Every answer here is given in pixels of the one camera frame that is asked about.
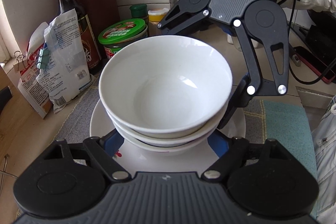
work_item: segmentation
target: spice jar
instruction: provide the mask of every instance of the spice jar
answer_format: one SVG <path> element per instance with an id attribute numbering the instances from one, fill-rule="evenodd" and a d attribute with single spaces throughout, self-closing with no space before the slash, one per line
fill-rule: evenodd
<path id="1" fill-rule="evenodd" d="M 168 12 L 169 12 L 168 8 L 154 9 L 148 11 L 148 19 L 149 19 L 148 32 L 150 37 L 161 35 L 161 30 L 158 29 L 158 24 Z"/>
<path id="2" fill-rule="evenodd" d="M 141 18 L 148 25 L 147 4 L 134 4 L 130 8 L 132 18 Z"/>

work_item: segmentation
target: blue placemat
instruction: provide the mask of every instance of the blue placemat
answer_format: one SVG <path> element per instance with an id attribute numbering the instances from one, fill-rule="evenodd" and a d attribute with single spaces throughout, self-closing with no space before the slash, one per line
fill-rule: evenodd
<path id="1" fill-rule="evenodd" d="M 317 178 L 314 145 L 308 119 L 303 107 L 252 100 L 244 108 L 246 139 L 264 143 L 277 139 L 315 178 Z M 316 218 L 316 205 L 311 216 Z"/>

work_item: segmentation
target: green lid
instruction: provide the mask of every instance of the green lid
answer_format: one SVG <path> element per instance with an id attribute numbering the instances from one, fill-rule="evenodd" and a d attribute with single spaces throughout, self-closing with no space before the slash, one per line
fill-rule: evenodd
<path id="1" fill-rule="evenodd" d="M 147 16 L 147 4 L 135 4 L 129 9 L 131 10 L 132 18 Z"/>
<path id="2" fill-rule="evenodd" d="M 103 30 L 98 36 L 100 44 L 120 43 L 141 33 L 146 28 L 143 19 L 133 18 L 120 21 Z"/>

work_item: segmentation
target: countertop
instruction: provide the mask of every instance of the countertop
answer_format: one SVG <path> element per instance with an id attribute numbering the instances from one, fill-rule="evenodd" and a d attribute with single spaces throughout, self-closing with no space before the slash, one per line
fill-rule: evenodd
<path id="1" fill-rule="evenodd" d="M 238 85 L 243 75 L 247 72 L 242 52 L 236 50 L 234 45 L 228 44 L 226 34 L 214 25 L 210 26 L 208 30 L 200 32 L 199 38 L 223 54 L 231 67 L 233 84 Z M 303 44 L 295 34 L 290 35 L 290 43 L 293 46 Z M 258 56 L 263 77 L 265 79 L 272 80 L 273 77 L 264 48 L 257 48 L 256 54 Z M 275 58 L 280 59 L 281 53 L 276 52 Z M 304 64 L 302 64 L 301 67 L 296 67 L 292 63 L 292 68 L 295 74 L 302 80 L 310 81 L 316 78 L 316 75 Z M 306 86 L 298 83 L 292 75 L 290 75 L 287 95 L 263 97 L 263 99 L 302 106 L 297 87 L 330 96 L 336 94 L 336 84 L 327 85 L 320 81 L 315 85 Z M 38 115 L 32 116 L 32 118 L 27 121 L 26 126 L 22 129 L 25 131 L 24 137 L 20 136 L 16 138 L 8 151 L 10 157 L 8 160 L 7 172 L 17 176 L 20 175 L 24 169 L 46 148 L 46 146 L 53 141 L 53 138 L 57 134 L 59 128 L 79 100 L 80 98 L 73 100 L 57 114 L 50 111 L 43 120 Z M 0 196 L 1 224 L 12 223 L 16 216 L 17 206 L 12 194 L 13 183 L 13 178 L 7 176 L 5 177 L 4 189 Z"/>

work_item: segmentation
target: bottle label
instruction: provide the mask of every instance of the bottle label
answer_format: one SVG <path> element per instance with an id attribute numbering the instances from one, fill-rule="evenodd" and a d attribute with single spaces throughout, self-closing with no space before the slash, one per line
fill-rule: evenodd
<path id="1" fill-rule="evenodd" d="M 94 68 L 101 60 L 95 36 L 93 35 L 88 16 L 78 20 L 79 31 L 89 69 Z"/>

